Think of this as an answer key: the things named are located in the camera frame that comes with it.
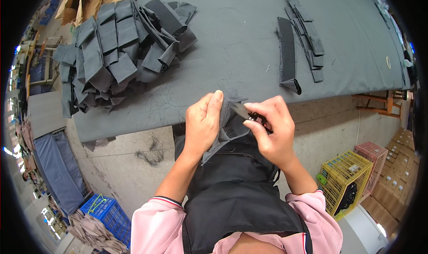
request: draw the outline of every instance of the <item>concrete floor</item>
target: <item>concrete floor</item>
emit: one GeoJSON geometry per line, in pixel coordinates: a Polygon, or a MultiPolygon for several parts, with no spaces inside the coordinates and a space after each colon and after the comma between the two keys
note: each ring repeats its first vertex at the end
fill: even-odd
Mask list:
{"type": "MultiPolygon", "coordinates": [[[[65,42],[70,42],[70,27],[69,24],[60,26],[53,18],[41,32],[39,41],[45,37],[63,36],[65,42]]],[[[59,79],[53,87],[57,91],[61,89],[59,79]]],[[[371,141],[386,146],[399,126],[407,126],[409,101],[403,103],[401,122],[374,112],[360,112],[356,110],[358,104],[356,98],[339,96],[288,105],[296,123],[294,150],[313,177],[324,161],[352,150],[355,144],[371,141]]],[[[171,127],[121,135],[94,152],[80,144],[73,119],[67,119],[66,133],[83,177],[92,190],[116,198],[129,218],[152,197],[174,164],[171,127]],[[156,154],[156,151],[150,151],[154,137],[160,142],[156,151],[163,152],[164,158],[152,167],[136,152],[156,154]]],[[[277,184],[284,198],[290,191],[283,175],[277,184]]]]}

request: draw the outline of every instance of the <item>yellow plastic crate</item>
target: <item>yellow plastic crate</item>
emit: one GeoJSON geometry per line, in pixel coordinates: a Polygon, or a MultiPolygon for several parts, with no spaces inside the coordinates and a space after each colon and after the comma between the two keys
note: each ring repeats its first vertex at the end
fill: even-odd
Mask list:
{"type": "Polygon", "coordinates": [[[350,150],[322,164],[320,174],[327,179],[327,182],[325,185],[318,182],[318,188],[323,190],[326,211],[334,219],[341,219],[358,204],[358,200],[370,176],[372,166],[373,162],[350,150]],[[334,216],[345,194],[346,187],[353,182],[356,183],[357,189],[354,203],[334,216]]]}

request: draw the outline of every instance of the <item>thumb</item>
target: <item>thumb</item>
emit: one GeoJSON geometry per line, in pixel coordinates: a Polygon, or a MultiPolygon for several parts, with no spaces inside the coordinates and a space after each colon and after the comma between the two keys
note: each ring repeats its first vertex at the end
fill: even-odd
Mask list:
{"type": "Polygon", "coordinates": [[[257,121],[246,120],[243,122],[243,124],[253,132],[254,137],[259,145],[259,149],[260,146],[267,147],[270,144],[268,133],[266,132],[265,127],[263,127],[260,123],[257,121]]]}
{"type": "Polygon", "coordinates": [[[223,104],[223,92],[217,90],[211,97],[207,107],[207,119],[213,122],[220,121],[220,110],[223,104]]]}

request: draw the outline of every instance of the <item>stack of cardboard boxes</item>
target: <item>stack of cardboard boxes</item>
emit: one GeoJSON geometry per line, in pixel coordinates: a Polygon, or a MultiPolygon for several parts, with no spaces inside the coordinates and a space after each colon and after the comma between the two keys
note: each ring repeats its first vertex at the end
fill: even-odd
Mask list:
{"type": "Polygon", "coordinates": [[[400,128],[386,147],[387,159],[371,196],[361,205],[380,223],[389,238],[397,229],[412,198],[419,158],[413,134],[400,128]]]}

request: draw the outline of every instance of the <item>hand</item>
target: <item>hand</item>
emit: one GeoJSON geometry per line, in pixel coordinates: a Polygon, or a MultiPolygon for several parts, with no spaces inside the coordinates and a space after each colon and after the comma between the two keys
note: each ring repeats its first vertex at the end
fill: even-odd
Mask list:
{"type": "Polygon", "coordinates": [[[275,96],[264,102],[246,103],[244,106],[250,112],[264,116],[274,132],[268,135],[257,121],[244,121],[243,124],[253,132],[260,153],[278,167],[289,164],[294,159],[294,121],[284,99],[275,96]]]}
{"type": "Polygon", "coordinates": [[[202,97],[186,112],[186,141],[183,152],[202,157],[217,137],[223,92],[216,91],[202,97]]]}

